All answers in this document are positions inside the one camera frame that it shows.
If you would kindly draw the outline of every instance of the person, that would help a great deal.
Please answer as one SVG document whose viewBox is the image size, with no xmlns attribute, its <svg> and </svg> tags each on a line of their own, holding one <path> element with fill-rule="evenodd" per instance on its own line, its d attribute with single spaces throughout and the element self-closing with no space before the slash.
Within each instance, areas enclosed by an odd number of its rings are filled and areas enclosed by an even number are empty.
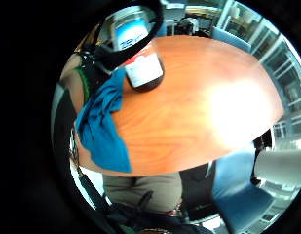
<svg viewBox="0 0 301 234">
<path fill-rule="evenodd" d="M 68 90 L 76 117 L 87 105 L 95 90 L 110 78 L 101 76 L 101 71 L 94 68 L 92 56 L 88 52 L 83 54 L 76 51 L 68 59 L 59 78 L 59 82 Z M 82 145 L 77 131 L 75 134 L 77 150 L 82 157 L 82 152 L 89 150 Z M 179 209 L 182 184 L 178 172 L 141 177 L 103 174 L 102 178 L 105 195 L 111 201 L 110 211 L 107 214 L 109 219 L 140 233 L 142 231 L 150 233 L 151 230 L 186 229 L 182 226 L 183 220 Z"/>
</svg>

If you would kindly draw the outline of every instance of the black strap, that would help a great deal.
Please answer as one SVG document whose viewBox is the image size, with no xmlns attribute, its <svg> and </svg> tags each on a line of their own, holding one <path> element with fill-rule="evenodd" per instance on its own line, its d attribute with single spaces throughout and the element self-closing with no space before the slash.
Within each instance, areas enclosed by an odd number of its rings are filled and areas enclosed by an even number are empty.
<svg viewBox="0 0 301 234">
<path fill-rule="evenodd" d="M 152 10 L 156 15 L 152 20 L 155 23 L 149 34 L 136 44 L 122 51 L 112 51 L 98 56 L 98 59 L 96 60 L 97 66 L 99 66 L 102 70 L 108 71 L 108 74 L 144 48 L 155 37 L 163 23 L 163 8 L 160 0 L 131 0 L 130 3 L 119 1 L 119 4 L 115 9 L 112 11 L 106 11 L 101 18 L 104 19 L 110 14 L 130 6 L 144 6 Z"/>
<path fill-rule="evenodd" d="M 109 211 L 109 204 L 95 189 L 94 185 L 89 180 L 89 178 L 85 174 L 82 174 L 79 175 L 79 179 L 82 186 L 85 188 L 92 202 L 94 203 L 95 209 L 104 215 L 107 214 Z"/>
</svg>

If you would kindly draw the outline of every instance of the blue cloth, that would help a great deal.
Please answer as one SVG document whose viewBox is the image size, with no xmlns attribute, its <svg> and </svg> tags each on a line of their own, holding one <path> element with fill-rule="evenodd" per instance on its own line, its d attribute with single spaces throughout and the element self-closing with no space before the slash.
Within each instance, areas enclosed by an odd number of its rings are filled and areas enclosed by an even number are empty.
<svg viewBox="0 0 301 234">
<path fill-rule="evenodd" d="M 92 160 L 106 170 L 132 171 L 128 150 L 118 136 L 111 112 L 122 106 L 124 68 L 114 71 L 82 108 L 76 119 L 76 129 Z"/>
</svg>

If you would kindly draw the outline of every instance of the wooden table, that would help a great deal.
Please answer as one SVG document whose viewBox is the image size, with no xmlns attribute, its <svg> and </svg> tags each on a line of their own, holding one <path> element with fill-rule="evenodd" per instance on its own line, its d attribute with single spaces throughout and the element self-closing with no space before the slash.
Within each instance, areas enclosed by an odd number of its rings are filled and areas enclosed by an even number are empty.
<svg viewBox="0 0 301 234">
<path fill-rule="evenodd" d="M 150 176 L 196 167 L 244 146 L 283 115 L 278 92 L 258 60 L 203 37 L 155 40 L 166 74 L 137 93 L 125 82 L 122 109 L 113 113 L 132 172 L 98 167 L 80 148 L 81 165 L 115 176 Z"/>
</svg>

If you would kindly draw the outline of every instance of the person's leg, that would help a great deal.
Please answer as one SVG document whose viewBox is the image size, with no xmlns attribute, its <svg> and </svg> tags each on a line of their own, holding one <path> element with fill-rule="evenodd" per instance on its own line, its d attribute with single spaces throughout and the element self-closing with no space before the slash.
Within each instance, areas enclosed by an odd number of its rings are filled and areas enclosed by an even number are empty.
<svg viewBox="0 0 301 234">
<path fill-rule="evenodd" d="M 112 203 L 121 203 L 134 207 L 141 195 L 133 191 L 135 177 L 102 175 L 105 195 Z"/>
<path fill-rule="evenodd" d="M 135 207 L 146 192 L 153 191 L 146 212 L 166 213 L 174 210 L 181 201 L 179 173 L 134 178 L 103 175 L 103 181 L 106 196 L 112 203 L 130 207 Z"/>
<path fill-rule="evenodd" d="M 139 177 L 134 191 L 144 194 L 152 190 L 152 198 L 145 211 L 152 213 L 166 213 L 174 210 L 181 202 L 182 184 L 179 173 Z"/>
</svg>

